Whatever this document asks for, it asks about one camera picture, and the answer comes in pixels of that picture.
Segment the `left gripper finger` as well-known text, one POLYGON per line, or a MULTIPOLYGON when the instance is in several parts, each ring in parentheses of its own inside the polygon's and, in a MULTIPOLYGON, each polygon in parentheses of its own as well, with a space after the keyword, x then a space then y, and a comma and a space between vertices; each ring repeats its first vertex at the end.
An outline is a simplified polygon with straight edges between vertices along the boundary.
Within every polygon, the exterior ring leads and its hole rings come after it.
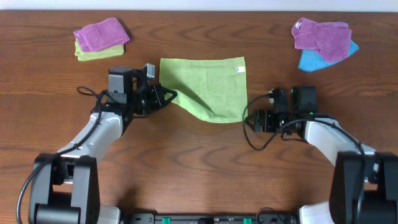
POLYGON ((172 96, 177 96, 177 92, 175 90, 170 90, 164 86, 162 87, 162 91, 163 91, 164 95, 171 94, 172 96))
POLYGON ((170 104, 176 97, 177 97, 177 95, 172 95, 172 96, 168 97, 167 99, 165 99, 164 107, 166 107, 168 104, 170 104))

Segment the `light green microfiber cloth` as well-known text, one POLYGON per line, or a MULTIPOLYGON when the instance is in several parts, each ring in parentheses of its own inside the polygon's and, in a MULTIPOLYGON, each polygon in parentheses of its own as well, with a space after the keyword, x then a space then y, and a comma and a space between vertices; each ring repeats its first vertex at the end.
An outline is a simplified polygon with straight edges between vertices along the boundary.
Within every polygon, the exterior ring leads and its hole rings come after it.
POLYGON ((209 123, 237 123, 248 104, 244 57, 222 60, 162 58, 159 81, 177 92, 172 103, 209 123))

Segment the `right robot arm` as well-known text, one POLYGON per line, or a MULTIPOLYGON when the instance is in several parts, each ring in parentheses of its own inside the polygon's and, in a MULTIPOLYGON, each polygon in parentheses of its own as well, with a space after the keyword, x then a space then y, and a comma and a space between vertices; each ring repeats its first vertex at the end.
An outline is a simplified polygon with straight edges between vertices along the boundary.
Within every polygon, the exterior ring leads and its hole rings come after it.
POLYGON ((299 223, 397 223, 397 156, 377 152, 318 110, 314 86, 294 86, 266 93, 273 108, 242 115, 242 125, 255 132, 297 134, 334 166, 330 198, 302 206, 299 223))

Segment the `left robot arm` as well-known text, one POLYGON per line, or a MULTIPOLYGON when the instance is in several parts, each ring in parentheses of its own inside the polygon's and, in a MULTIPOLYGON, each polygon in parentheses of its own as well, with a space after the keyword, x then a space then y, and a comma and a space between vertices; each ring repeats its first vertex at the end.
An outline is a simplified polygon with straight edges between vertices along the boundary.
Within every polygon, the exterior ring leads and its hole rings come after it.
POLYGON ((177 92, 153 84, 155 67, 111 67, 107 89, 79 86, 96 103, 85 127, 56 153, 39 154, 22 186, 30 189, 29 223, 122 223, 118 207, 100 202, 98 163, 131 121, 165 108, 177 92))

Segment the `folded green cloth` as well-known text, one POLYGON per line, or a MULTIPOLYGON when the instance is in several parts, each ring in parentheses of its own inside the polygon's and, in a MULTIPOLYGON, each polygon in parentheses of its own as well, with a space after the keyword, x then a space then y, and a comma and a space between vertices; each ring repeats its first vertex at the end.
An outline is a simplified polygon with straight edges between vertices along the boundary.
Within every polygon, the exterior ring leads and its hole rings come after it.
POLYGON ((120 56, 124 53, 123 45, 115 45, 104 50, 96 52, 84 52, 82 51, 78 41, 75 41, 75 56, 77 56, 78 61, 89 61, 97 60, 102 58, 110 58, 120 56))

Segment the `blue cloth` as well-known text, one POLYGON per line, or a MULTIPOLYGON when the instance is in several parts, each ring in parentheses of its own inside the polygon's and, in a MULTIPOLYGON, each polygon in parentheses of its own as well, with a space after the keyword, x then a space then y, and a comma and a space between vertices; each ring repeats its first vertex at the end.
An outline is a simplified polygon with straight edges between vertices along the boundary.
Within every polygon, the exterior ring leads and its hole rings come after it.
MULTIPOLYGON (((351 40, 351 46, 350 46, 349 54, 348 54, 347 58, 350 57, 352 54, 354 54, 358 49, 359 49, 358 45, 355 44, 351 40)), ((301 51, 302 51, 302 54, 301 54, 300 61, 298 63, 298 68, 305 72, 314 72, 316 70, 320 70, 320 69, 329 67, 331 65, 334 65, 334 64, 342 61, 342 60, 339 60, 339 61, 330 63, 330 62, 324 61, 322 59, 322 57, 318 53, 316 53, 316 51, 314 51, 314 50, 301 50, 301 51)))

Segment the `folded purple cloth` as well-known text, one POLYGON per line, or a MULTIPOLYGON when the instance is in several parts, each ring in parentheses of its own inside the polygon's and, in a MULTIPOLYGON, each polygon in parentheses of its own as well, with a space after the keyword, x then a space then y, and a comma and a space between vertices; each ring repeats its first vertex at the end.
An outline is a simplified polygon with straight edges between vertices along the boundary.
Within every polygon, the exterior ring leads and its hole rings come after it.
POLYGON ((115 17, 84 26, 73 34, 84 52, 97 52, 130 41, 124 27, 115 17))

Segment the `crumpled purple cloth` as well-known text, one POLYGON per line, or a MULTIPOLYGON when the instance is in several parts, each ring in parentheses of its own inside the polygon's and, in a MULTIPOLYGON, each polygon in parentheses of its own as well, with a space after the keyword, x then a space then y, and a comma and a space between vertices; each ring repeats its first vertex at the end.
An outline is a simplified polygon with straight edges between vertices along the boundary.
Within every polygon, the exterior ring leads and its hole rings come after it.
POLYGON ((344 22, 315 22, 302 17, 293 25, 292 36, 296 49, 314 50, 332 63, 348 56, 352 30, 344 22))

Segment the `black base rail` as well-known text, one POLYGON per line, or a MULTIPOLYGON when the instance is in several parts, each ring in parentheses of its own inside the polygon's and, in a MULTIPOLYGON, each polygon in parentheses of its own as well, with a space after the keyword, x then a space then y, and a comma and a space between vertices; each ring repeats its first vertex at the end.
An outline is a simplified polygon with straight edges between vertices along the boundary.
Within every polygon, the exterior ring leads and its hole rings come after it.
POLYGON ((120 224, 299 224, 295 214, 260 213, 259 215, 156 215, 135 213, 121 215, 120 224))

